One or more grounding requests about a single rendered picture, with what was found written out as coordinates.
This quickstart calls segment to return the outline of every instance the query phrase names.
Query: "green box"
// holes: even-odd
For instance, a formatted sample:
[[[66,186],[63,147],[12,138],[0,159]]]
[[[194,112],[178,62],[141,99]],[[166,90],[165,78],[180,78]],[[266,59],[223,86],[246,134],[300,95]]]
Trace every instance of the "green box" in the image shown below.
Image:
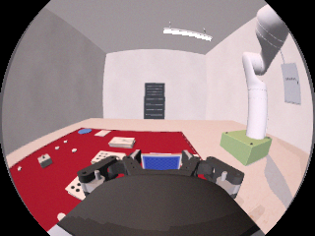
[[[222,133],[220,146],[238,159],[243,165],[249,165],[268,155],[272,139],[254,140],[246,136],[246,130]]]

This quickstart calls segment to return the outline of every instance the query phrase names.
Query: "white dice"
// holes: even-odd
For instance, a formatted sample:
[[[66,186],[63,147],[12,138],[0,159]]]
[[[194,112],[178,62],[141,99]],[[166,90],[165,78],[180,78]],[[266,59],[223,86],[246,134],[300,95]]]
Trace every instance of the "white dice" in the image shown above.
[[[38,162],[42,168],[50,165],[52,160],[48,154],[44,154],[38,158]]]

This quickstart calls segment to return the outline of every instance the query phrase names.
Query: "red table surface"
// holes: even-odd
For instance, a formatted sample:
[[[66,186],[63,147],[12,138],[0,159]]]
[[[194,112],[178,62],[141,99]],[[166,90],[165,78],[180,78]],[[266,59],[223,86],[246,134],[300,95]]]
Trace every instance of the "red table surface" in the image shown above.
[[[180,153],[187,149],[198,154],[181,132],[113,130],[105,137],[98,137],[95,134],[100,129],[92,129],[82,135],[78,133],[79,130],[36,150],[10,168],[22,200],[45,231],[58,222],[58,213],[67,214],[81,202],[69,195],[65,188],[77,177],[79,170],[91,165],[91,160],[100,150],[129,155],[136,149],[140,149],[141,153]],[[113,137],[135,138],[136,142],[132,148],[110,147],[108,143]],[[51,157],[52,164],[42,168],[37,159],[46,153]]]

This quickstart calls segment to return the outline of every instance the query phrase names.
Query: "ceiling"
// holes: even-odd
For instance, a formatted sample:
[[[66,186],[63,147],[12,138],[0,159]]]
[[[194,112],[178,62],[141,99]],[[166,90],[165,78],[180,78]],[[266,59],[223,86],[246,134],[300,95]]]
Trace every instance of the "ceiling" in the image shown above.
[[[263,0],[51,0],[48,9],[105,53],[171,49],[207,54],[256,17]],[[212,41],[163,34],[163,28],[203,32]]]

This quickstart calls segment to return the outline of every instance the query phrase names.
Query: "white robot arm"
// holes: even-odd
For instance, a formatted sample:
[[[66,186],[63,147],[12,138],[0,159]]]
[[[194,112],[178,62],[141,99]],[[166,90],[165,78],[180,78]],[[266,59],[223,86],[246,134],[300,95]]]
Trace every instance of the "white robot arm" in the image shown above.
[[[267,87],[256,75],[264,75],[284,45],[288,28],[277,13],[266,5],[257,13],[256,35],[261,53],[243,53],[243,67],[248,87],[248,120],[246,136],[262,140],[267,128]]]

